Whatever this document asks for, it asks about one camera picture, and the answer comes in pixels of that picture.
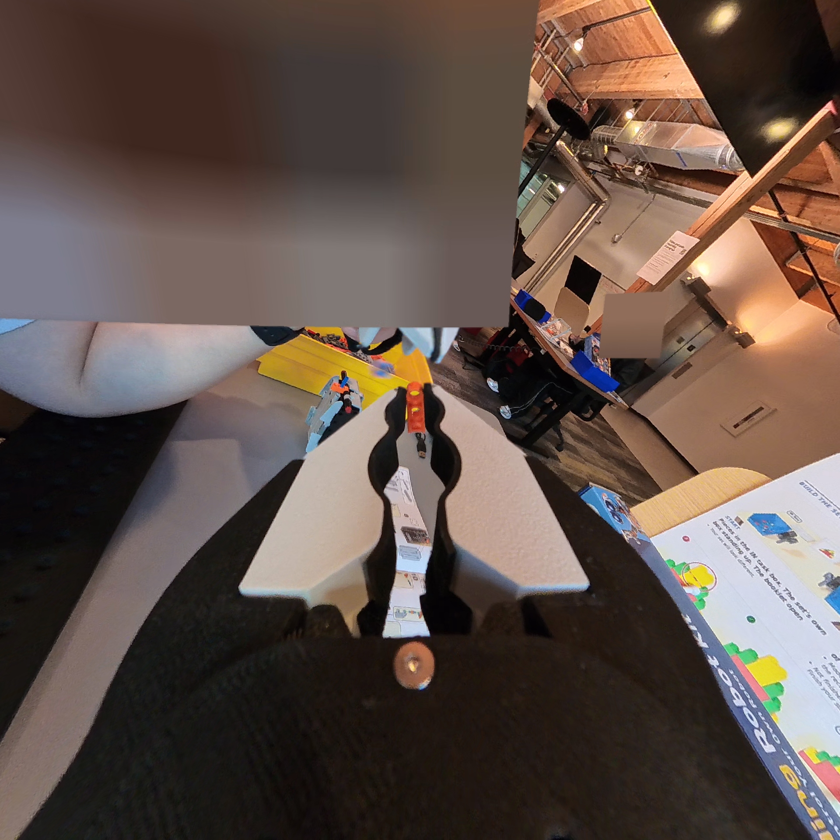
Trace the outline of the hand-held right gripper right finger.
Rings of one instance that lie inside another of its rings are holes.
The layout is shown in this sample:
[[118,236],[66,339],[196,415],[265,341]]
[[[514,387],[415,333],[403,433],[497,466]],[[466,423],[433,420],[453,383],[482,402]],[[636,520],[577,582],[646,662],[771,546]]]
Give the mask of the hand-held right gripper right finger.
[[424,404],[444,483],[423,595],[430,634],[469,634],[500,602],[587,590],[539,464],[443,388],[426,385]]

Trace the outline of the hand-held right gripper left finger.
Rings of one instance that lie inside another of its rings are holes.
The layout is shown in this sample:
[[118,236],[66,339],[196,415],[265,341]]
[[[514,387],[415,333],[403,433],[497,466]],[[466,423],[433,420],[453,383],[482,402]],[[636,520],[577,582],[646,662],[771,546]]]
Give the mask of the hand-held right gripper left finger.
[[336,606],[353,635],[380,635],[396,572],[392,508],[405,426],[398,388],[341,427],[299,464],[239,584],[242,595]]

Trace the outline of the person's left forearm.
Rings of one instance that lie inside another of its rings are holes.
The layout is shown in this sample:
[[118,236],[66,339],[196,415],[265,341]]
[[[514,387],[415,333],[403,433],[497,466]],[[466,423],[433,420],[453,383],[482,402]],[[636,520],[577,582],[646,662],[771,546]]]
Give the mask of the person's left forearm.
[[268,350],[245,326],[37,320],[2,335],[1,385],[51,412],[118,416],[180,403]]

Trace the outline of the white instruction booklet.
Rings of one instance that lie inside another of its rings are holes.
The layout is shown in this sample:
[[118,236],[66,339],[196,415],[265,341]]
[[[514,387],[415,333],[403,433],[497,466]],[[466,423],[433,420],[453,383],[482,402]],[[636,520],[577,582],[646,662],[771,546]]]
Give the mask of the white instruction booklet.
[[427,636],[421,606],[432,540],[414,496],[409,469],[400,466],[385,487],[395,534],[395,579],[383,637]]

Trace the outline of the yellow plastic bin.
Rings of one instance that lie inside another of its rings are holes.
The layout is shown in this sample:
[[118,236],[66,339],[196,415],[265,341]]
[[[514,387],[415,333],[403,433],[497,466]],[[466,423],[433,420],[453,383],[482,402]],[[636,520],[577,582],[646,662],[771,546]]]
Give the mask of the yellow plastic bin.
[[314,338],[340,334],[339,328],[313,327],[293,341],[273,348],[259,359],[258,372],[279,382],[294,386],[304,392],[318,395],[328,381],[341,371],[358,382],[367,407],[383,394],[410,382],[432,383],[433,377],[426,358],[417,350],[405,355],[400,345],[380,356],[381,361],[392,365],[387,374],[355,356],[336,349]]

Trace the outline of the long wooden table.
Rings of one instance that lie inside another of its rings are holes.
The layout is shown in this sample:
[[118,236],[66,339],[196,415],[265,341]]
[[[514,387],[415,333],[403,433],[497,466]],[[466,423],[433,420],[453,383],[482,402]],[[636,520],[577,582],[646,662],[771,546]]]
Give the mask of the long wooden table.
[[516,317],[520,321],[520,323],[516,326],[521,326],[521,329],[527,329],[532,336],[532,340],[526,339],[526,342],[538,344],[539,347],[553,360],[554,365],[566,373],[567,376],[575,382],[575,385],[573,395],[569,395],[567,397],[561,395],[560,400],[555,403],[555,407],[545,414],[542,421],[532,425],[523,437],[516,437],[508,434],[507,436],[510,441],[521,448],[534,451],[534,445],[537,441],[549,432],[553,426],[559,425],[563,417],[572,413],[578,418],[584,419],[585,417],[582,409],[592,400],[617,406],[622,410],[628,410],[629,405],[627,405],[619,395],[614,392],[605,392],[595,384],[587,381],[581,373],[574,368],[572,358],[562,349],[552,344],[551,341],[545,337],[537,322],[530,318],[530,316],[518,305],[518,303],[516,303],[516,293],[517,290],[514,288],[510,289],[511,309],[516,312]]

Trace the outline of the beige cardboard panel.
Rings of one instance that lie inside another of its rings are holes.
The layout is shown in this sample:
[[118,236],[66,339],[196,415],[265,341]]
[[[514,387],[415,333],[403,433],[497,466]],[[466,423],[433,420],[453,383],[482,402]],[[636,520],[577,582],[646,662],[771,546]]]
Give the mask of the beige cardboard panel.
[[579,335],[585,330],[590,309],[570,288],[562,287],[554,304],[553,314],[563,320],[573,334]]

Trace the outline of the blue robot kit box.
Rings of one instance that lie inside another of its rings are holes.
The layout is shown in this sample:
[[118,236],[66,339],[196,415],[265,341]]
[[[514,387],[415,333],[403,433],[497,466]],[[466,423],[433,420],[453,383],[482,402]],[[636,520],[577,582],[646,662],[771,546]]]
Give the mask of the blue robot kit box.
[[664,560],[617,494],[599,486],[580,491],[582,500],[625,538],[645,561],[677,605],[684,622],[706,657],[711,673],[744,737],[785,800],[805,825],[808,838],[838,838],[838,813],[831,797],[820,790],[808,757],[797,753],[771,717],[759,683],[746,665],[712,632],[691,599],[671,560]]

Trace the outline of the black monitor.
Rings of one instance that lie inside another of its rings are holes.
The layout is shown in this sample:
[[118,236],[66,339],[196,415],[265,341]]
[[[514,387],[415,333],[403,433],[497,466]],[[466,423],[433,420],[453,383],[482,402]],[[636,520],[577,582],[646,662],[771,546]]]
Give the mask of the black monitor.
[[564,288],[569,289],[577,298],[590,305],[601,281],[602,273],[582,258],[574,255],[566,277]]

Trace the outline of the black textured mat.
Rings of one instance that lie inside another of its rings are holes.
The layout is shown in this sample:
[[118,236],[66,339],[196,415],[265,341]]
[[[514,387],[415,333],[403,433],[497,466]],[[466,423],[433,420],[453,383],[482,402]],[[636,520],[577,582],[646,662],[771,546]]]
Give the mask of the black textured mat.
[[39,410],[2,443],[2,734],[184,405],[102,418]]

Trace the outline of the white paper notice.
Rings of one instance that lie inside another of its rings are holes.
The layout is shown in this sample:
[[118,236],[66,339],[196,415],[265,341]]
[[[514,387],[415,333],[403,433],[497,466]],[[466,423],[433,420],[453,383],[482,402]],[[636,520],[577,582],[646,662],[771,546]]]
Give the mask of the white paper notice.
[[637,277],[652,286],[656,285],[697,242],[697,237],[675,231],[638,271]]

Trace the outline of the black floor lamp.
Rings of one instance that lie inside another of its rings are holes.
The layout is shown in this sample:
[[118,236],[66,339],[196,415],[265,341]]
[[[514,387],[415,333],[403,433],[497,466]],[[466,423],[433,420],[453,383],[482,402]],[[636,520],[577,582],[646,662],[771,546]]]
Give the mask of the black floor lamp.
[[522,177],[519,183],[518,196],[525,191],[531,179],[539,171],[542,163],[547,159],[556,144],[560,141],[563,133],[568,133],[570,137],[580,141],[590,139],[592,134],[590,126],[586,123],[582,116],[560,99],[553,98],[548,101],[538,101],[533,110],[535,114],[540,117],[543,123],[548,124],[550,121],[553,121],[558,125],[558,129],[554,132],[553,136],[543,149],[540,157],[535,161],[527,175]]

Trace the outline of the white printed instruction sheet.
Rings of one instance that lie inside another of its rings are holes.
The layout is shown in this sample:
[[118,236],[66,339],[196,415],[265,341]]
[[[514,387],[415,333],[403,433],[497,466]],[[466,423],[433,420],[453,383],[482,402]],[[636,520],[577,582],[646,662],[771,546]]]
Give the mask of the white printed instruction sheet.
[[839,456],[652,537],[838,813]]

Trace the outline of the white wall label plate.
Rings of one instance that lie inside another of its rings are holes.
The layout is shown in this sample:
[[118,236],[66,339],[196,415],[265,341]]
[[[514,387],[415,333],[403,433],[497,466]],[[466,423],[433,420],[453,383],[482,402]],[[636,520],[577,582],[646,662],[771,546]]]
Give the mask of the white wall label plate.
[[744,407],[736,416],[721,423],[721,428],[733,437],[739,437],[776,412],[764,401],[755,401]]

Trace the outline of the silver air duct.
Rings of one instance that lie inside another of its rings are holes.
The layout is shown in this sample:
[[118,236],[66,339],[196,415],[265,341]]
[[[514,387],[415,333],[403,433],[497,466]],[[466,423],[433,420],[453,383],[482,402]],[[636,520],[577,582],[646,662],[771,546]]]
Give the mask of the silver air duct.
[[680,170],[744,170],[726,134],[698,123],[632,120],[623,127],[593,129],[591,140],[618,149],[628,160]]

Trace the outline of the wooden post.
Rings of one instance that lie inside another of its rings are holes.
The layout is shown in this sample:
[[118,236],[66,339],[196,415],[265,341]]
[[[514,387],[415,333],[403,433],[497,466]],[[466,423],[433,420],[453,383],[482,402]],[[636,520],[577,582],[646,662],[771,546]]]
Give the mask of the wooden post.
[[652,284],[638,277],[627,293],[664,291],[676,281],[690,265],[716,242],[744,215],[760,197],[786,176],[796,165],[814,151],[817,145],[838,128],[838,99],[834,98],[819,111],[773,158],[758,172],[747,171],[740,176],[709,206],[689,228],[688,236],[696,241],[677,262],[666,270],[661,280]]

